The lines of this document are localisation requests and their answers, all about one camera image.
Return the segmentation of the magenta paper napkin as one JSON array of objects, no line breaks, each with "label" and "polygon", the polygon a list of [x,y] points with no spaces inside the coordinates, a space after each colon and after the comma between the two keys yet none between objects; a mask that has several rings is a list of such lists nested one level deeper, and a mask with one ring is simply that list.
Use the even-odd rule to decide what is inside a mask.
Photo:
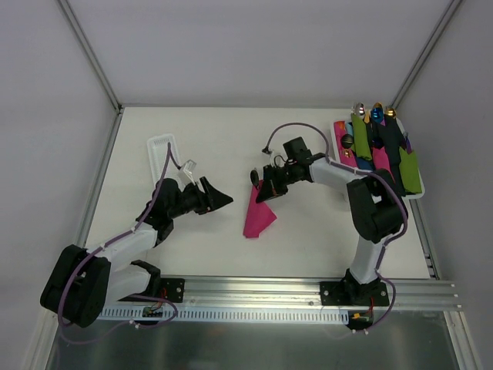
[{"label": "magenta paper napkin", "polygon": [[265,203],[257,203],[263,181],[257,186],[252,186],[250,200],[247,207],[243,236],[247,239],[255,239],[260,236],[276,219],[277,215]]}]

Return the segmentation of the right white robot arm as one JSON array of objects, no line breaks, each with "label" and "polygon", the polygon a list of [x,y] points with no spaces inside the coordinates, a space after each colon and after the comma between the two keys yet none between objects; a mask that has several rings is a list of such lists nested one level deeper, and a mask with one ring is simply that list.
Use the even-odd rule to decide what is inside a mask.
[{"label": "right white robot arm", "polygon": [[261,172],[250,171],[250,181],[258,190],[256,202],[281,197],[289,185],[301,181],[345,192],[359,239],[338,289],[350,303],[363,304],[381,282],[379,268],[386,246],[407,230],[408,213],[391,172],[361,170],[338,163],[328,153],[313,154],[300,136],[283,148],[287,155],[283,165],[272,161]]}]

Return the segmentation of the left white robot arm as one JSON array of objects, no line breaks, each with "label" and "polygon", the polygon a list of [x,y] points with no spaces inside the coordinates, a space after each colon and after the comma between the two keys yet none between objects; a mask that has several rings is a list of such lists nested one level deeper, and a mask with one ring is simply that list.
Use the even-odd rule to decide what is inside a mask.
[{"label": "left white robot arm", "polygon": [[133,295],[145,301],[158,298],[161,271],[138,256],[159,246],[173,231],[177,217],[208,214],[232,202],[205,177],[184,188],[172,178],[159,180],[129,230],[94,247],[71,244],[62,250],[40,305],[61,320],[86,328],[106,304]]}]

